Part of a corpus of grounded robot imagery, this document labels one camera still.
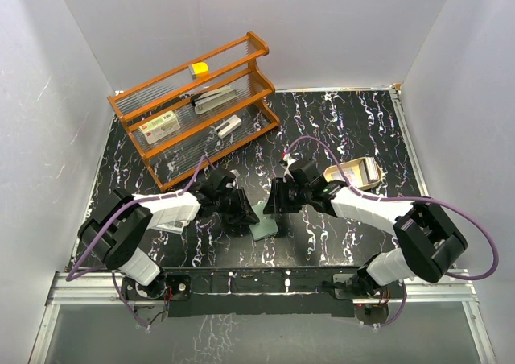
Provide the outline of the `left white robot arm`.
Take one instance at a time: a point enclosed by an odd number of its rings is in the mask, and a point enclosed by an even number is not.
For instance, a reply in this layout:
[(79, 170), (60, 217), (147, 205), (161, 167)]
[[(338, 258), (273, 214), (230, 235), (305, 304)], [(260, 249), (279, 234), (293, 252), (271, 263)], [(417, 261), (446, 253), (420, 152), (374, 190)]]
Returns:
[(78, 269), (93, 255), (102, 268), (121, 272), (146, 297), (156, 299), (165, 292), (166, 273), (139, 247), (147, 230), (177, 222), (188, 224), (214, 213), (226, 225), (260, 222), (232, 172), (215, 168), (201, 181), (196, 179), (197, 174), (175, 192), (134, 195), (124, 189), (112, 191), (80, 227), (77, 237), (85, 250), (68, 278), (82, 276)]

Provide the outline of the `stack of cards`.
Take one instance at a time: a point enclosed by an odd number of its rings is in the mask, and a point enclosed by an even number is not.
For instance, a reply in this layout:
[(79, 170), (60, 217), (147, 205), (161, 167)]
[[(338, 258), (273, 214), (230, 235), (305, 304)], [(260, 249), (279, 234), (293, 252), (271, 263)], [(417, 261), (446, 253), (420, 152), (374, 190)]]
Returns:
[(364, 183), (370, 184), (381, 180), (381, 172), (377, 168), (377, 164), (374, 158), (364, 157), (362, 161), (362, 179)]

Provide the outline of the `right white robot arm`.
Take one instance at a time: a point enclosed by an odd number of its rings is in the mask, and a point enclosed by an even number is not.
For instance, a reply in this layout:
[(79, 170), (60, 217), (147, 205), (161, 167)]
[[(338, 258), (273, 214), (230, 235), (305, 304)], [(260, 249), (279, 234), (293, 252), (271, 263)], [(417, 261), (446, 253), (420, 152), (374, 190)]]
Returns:
[(444, 210), (432, 201), (386, 202), (354, 192), (343, 180), (326, 180), (308, 159), (290, 162), (284, 176), (271, 181), (265, 215), (298, 213), (310, 205), (332, 217), (360, 221), (393, 235), (398, 248), (372, 256), (347, 279), (331, 279), (322, 289), (337, 296), (379, 296), (391, 283), (418, 277), (437, 283), (468, 247)]

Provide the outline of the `white blue patterned card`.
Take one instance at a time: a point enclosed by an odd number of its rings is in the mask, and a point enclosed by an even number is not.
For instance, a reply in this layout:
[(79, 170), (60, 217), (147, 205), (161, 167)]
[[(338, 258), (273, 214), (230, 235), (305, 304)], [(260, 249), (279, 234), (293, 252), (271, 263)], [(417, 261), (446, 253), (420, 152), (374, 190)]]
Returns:
[(362, 179), (361, 179), (361, 172), (359, 170), (356, 170), (355, 168), (345, 168), (344, 174), (348, 179), (348, 182), (358, 187), (361, 185)]

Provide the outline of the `green card holder wallet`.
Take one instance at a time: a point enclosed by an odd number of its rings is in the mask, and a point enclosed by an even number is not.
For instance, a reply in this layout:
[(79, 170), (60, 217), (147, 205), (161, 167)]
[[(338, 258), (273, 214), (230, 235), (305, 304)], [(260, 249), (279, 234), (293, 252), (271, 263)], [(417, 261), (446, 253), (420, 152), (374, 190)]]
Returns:
[(266, 203), (262, 202), (253, 207), (253, 211), (257, 214), (259, 222), (249, 225), (250, 233), (253, 240), (260, 241), (262, 239), (274, 236), (278, 232), (278, 225), (272, 215), (264, 214)]

